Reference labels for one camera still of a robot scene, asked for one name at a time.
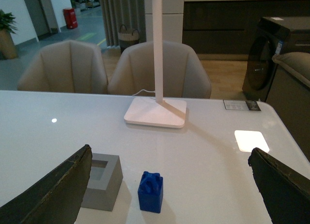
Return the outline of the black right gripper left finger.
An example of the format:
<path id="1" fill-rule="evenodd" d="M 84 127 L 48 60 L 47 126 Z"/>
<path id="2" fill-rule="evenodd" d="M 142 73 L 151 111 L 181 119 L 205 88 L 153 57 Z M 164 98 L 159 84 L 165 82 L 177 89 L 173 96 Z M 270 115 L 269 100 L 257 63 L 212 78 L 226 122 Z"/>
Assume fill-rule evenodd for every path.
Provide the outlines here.
<path id="1" fill-rule="evenodd" d="M 87 189 L 92 149 L 86 144 L 0 208 L 2 224 L 73 224 Z"/>

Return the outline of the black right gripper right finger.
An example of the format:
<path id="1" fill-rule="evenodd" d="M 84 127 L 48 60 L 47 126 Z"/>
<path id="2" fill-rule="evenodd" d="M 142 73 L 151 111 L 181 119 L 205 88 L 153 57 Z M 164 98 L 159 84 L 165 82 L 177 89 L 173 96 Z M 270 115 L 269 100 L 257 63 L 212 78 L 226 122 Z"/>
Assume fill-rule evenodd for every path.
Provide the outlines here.
<path id="1" fill-rule="evenodd" d="M 274 224 L 310 222 L 310 180 L 254 148 L 248 159 L 253 178 Z"/>

